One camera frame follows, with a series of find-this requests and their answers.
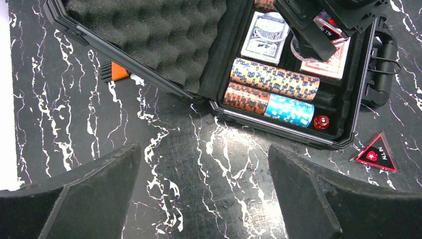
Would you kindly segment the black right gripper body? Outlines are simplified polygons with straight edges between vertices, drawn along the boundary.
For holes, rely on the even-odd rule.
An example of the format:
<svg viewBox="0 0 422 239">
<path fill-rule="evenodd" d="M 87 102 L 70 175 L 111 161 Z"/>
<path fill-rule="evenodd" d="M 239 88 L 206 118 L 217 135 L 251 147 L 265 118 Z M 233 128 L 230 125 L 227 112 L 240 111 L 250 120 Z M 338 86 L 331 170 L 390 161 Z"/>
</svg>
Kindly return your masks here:
<svg viewBox="0 0 422 239">
<path fill-rule="evenodd" d="M 347 37 L 364 32 L 390 5 L 388 0 L 318 0 L 317 3 Z"/>
</svg>

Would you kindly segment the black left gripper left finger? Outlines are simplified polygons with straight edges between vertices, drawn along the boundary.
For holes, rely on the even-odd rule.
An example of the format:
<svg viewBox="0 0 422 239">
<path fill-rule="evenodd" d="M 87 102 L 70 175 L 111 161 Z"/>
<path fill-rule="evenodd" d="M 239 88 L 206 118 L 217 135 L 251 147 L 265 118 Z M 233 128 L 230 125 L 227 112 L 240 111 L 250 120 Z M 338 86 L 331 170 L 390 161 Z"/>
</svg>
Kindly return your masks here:
<svg viewBox="0 0 422 239">
<path fill-rule="evenodd" d="M 140 159 L 132 142 L 40 183 L 2 190 L 1 238 L 120 238 Z"/>
</svg>

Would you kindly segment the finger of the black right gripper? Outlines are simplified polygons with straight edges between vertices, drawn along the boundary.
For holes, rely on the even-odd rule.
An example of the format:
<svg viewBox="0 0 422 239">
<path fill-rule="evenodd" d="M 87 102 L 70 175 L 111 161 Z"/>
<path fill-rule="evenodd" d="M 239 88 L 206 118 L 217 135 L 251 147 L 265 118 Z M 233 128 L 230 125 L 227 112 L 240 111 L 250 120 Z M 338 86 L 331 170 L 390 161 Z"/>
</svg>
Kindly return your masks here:
<svg viewBox="0 0 422 239">
<path fill-rule="evenodd" d="M 325 62 L 336 52 L 335 45 L 314 22 L 322 11 L 316 0 L 276 0 L 274 6 L 299 41 L 302 56 Z"/>
</svg>

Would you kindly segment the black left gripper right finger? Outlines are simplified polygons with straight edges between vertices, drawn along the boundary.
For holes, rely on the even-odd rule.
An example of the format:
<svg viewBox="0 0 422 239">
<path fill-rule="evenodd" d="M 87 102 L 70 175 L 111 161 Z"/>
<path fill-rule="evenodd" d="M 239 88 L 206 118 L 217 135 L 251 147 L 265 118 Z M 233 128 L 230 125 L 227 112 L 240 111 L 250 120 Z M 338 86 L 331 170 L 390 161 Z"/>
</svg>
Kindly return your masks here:
<svg viewBox="0 0 422 239">
<path fill-rule="evenodd" d="M 379 187 L 271 145 L 268 164 L 291 239 L 419 239 L 421 193 Z"/>
</svg>

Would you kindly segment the all-in triangle button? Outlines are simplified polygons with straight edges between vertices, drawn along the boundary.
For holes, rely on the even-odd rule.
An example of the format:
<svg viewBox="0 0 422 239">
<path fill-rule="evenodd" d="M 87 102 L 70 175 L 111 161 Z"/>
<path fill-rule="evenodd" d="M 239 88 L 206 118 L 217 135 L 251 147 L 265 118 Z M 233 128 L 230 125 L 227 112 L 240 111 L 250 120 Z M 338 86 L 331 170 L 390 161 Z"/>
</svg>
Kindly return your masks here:
<svg viewBox="0 0 422 239">
<path fill-rule="evenodd" d="M 346 41 L 349 37 L 341 30 L 328 13 L 322 10 L 315 18 L 315 24 L 333 43 Z"/>
<path fill-rule="evenodd" d="M 374 134 L 363 149 L 352 156 L 350 161 L 392 173 L 398 172 L 397 164 L 392 157 L 392 152 L 383 131 Z"/>
</svg>

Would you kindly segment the brown black chip stack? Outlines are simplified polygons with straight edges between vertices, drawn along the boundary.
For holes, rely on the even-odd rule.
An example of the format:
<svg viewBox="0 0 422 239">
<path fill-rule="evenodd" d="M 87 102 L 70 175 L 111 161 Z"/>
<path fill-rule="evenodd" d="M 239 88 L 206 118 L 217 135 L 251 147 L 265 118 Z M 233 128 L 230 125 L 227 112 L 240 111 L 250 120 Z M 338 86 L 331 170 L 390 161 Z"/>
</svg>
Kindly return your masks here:
<svg viewBox="0 0 422 239">
<path fill-rule="evenodd" d="M 254 8 L 263 11 L 277 11 L 274 0 L 254 0 Z"/>
</svg>

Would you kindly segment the black foam-lined poker case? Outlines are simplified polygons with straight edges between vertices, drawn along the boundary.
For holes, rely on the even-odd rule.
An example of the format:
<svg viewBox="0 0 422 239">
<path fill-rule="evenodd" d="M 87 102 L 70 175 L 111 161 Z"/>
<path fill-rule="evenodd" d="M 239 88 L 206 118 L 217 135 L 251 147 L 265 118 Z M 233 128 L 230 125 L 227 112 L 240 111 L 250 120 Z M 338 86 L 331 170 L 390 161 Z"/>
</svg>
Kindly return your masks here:
<svg viewBox="0 0 422 239">
<path fill-rule="evenodd" d="M 241 56 L 254 12 L 269 12 L 255 9 L 253 0 L 48 0 L 43 9 L 57 30 L 103 53 L 130 76 L 179 99 L 208 102 L 221 119 L 322 149 L 352 143 L 360 104 L 383 105 L 392 76 L 400 70 L 392 59 L 397 44 L 384 11 L 364 32 L 349 37 L 343 77 L 337 80 L 300 70 L 302 61 L 290 48 L 291 29 L 279 64 Z M 223 104 L 228 84 L 234 82 L 230 72 L 235 58 L 318 77 L 321 83 L 312 101 L 280 95 L 314 105 L 310 125 L 300 127 Z M 329 117 L 329 128 L 314 128 L 319 115 Z"/>
</svg>

